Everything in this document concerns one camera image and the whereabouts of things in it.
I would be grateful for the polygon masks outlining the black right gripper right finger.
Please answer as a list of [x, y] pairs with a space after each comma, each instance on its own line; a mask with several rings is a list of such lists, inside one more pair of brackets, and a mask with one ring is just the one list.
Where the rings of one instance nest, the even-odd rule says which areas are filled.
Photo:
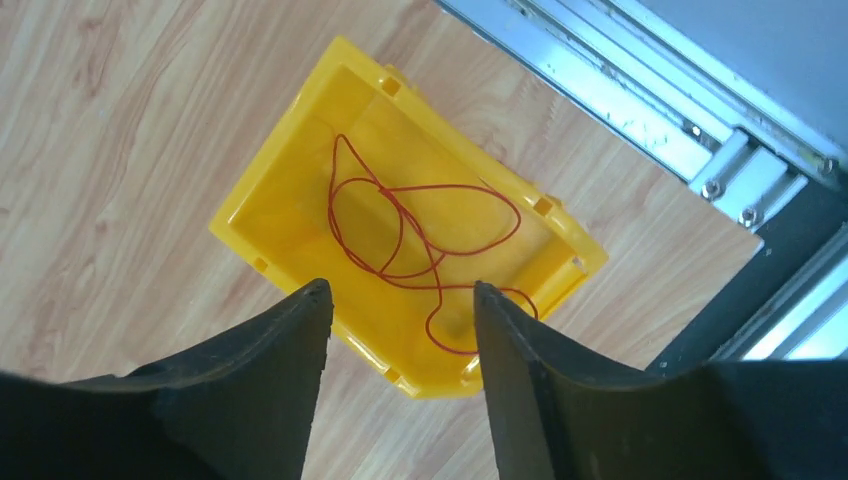
[[534, 319], [494, 286], [474, 321], [503, 479], [843, 479], [843, 360], [715, 361], [660, 377]]

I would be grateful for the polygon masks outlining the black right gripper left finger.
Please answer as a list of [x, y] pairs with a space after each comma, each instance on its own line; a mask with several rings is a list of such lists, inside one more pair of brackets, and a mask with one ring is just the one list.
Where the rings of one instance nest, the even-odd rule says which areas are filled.
[[327, 359], [331, 288], [118, 377], [1, 376], [5, 479], [297, 479]]

